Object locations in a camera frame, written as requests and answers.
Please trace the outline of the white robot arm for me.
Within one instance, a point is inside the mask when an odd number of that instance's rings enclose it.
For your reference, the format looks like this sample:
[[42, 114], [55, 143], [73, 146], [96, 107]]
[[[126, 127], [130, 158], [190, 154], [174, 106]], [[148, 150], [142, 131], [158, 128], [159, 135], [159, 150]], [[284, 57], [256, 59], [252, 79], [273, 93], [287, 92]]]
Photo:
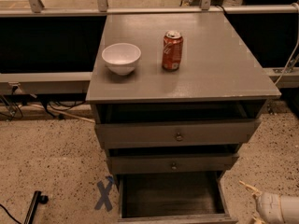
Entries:
[[299, 224], [299, 197], [258, 190], [243, 181], [255, 201], [255, 213], [249, 224]]

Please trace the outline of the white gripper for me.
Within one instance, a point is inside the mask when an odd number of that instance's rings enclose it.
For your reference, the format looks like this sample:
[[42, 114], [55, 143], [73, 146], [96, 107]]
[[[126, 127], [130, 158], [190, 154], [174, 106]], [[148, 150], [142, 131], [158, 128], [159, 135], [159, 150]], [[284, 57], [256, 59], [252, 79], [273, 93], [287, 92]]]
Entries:
[[243, 181], [239, 183], [245, 187], [245, 189], [256, 200], [256, 210], [259, 213], [259, 217], [252, 217], [251, 224], [281, 224], [282, 215], [280, 209], [280, 198], [277, 194], [264, 192], [262, 193], [257, 188]]

